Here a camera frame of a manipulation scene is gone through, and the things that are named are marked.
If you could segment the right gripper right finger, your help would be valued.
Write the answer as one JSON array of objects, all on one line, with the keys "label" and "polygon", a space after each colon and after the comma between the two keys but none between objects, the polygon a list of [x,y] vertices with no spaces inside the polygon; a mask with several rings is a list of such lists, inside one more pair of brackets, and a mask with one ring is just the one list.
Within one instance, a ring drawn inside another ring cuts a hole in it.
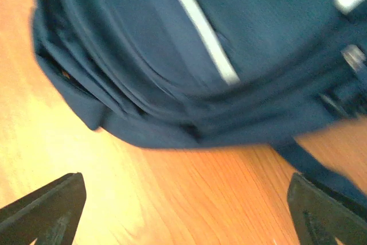
[{"label": "right gripper right finger", "polygon": [[366,244],[366,207],[294,173],[287,202],[300,244]]}]

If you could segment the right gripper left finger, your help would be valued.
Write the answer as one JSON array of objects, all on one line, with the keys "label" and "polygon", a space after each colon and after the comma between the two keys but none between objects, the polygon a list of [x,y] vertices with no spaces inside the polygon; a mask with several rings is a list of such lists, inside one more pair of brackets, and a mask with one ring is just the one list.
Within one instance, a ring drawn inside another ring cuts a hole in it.
[{"label": "right gripper left finger", "polygon": [[81,173],[68,173],[1,208],[1,244],[72,244],[86,201]]}]

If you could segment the navy blue student backpack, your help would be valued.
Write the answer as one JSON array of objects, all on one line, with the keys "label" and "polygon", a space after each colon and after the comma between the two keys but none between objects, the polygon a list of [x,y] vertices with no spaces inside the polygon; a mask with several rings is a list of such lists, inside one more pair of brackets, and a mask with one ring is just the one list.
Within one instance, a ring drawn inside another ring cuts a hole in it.
[{"label": "navy blue student backpack", "polygon": [[36,0],[37,62],[73,112],[153,149],[270,144],[366,205],[294,140],[366,114],[366,0]]}]

